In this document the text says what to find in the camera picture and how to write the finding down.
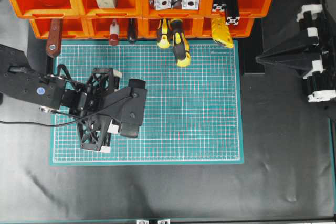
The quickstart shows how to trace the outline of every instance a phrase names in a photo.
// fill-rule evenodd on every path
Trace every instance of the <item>black cloth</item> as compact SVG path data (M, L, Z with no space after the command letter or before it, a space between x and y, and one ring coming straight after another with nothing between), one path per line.
M298 31L300 6L315 2L273 0L265 47ZM13 16L8 0L0 5L0 43L27 44L27 21ZM266 68L265 76L241 83L243 165L50 167L49 129L0 125L0 222L333 216L324 114L285 71ZM37 107L4 97L0 119L50 122Z

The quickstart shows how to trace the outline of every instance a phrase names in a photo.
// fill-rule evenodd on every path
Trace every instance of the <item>black cable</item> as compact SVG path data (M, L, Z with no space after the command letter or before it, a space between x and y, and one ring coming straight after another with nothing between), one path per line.
M47 127L47 128L64 127L64 126L67 126L67 125L71 125L71 124L74 124L74 123L78 123L78 122L80 122L80 121L82 121L82 120L85 120L85 119L87 119L87 118L89 118L89 117L91 117L91 116L93 116L93 115L97 115L97 114L99 114L99 112L101 112L101 111L107 109L108 107L111 107L111 106L115 105L116 103L118 103L118 102L120 102L120 101L122 101L122 100L125 100L125 99L127 99L127 98L130 99L130 98L132 98L132 97L131 97L131 96L129 96L129 97L124 97L124 98L122 98L122 99L120 99L120 100L118 100L118 101L116 101L116 102L114 102L114 103L112 103L112 104L110 104L110 105L108 105L108 106L102 108L101 110L98 110L98 111L96 111L96 112L94 112L94 113L92 113L92 114L83 116L82 118L76 119L76 120L71 121L71 122L68 122L68 123L61 123L61 124L49 125L49 124L36 123L36 122L5 122L5 121L0 121L0 124L26 124L26 125L42 126L42 127Z
M72 118L80 118L79 116L76 116L76 115L70 115L70 114L67 114L67 113L63 113L63 112L60 112L60 111L52 111L51 112L52 114L58 114L58 115L65 115L65 116L68 116L68 117L72 117Z

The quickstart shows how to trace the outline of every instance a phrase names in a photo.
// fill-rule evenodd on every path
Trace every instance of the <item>blue label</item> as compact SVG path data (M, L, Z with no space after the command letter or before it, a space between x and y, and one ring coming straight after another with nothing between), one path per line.
M42 88L42 87L39 87L39 88L37 88L36 92L37 92L39 95L43 95L43 94L46 92L46 90L45 90L44 88Z

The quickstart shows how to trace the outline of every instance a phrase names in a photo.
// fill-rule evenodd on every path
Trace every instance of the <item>grid lines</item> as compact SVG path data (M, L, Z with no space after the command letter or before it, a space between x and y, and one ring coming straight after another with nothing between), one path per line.
M155 42L116 47L104 42L76 43L62 45L55 65L65 64L80 82L87 81L94 67L121 71L120 88L130 78L146 81L144 122L137 139L112 135L108 154L81 150L75 125L55 128L52 164L242 162L239 66L234 49L195 41L190 48L191 65L179 68L171 50L162 50ZM56 124L68 121L63 115L53 115Z

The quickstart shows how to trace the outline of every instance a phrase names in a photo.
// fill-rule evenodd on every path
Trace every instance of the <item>black plastic part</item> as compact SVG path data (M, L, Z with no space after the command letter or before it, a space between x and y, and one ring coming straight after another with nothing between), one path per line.
M121 109L120 121L122 123L142 125L147 90L142 88L132 88L132 98L126 102L127 106Z
M139 126L130 123L121 123L120 135L128 138L137 138Z
M306 16L308 20L305 24L309 25L312 20L309 19L309 15ZM312 69L312 61L320 59L318 44L319 38L316 36L309 37L307 29L304 29L297 35L257 56L256 61L264 65L294 69L302 77Z
M138 30L136 25L136 19L130 18L128 22L127 40L130 44L136 43L138 40Z
M119 77L114 77L113 68L94 68L87 85L98 85L99 89L96 92L99 92L100 96L105 96L119 88L119 81Z
M111 134L107 132L111 117L95 115L77 124L80 138L80 148L100 151L102 146L109 146Z
M139 79L129 79L128 86L131 88L145 89L146 82Z
M72 89L66 89L62 97L61 105L75 110L77 104L78 104L77 92Z

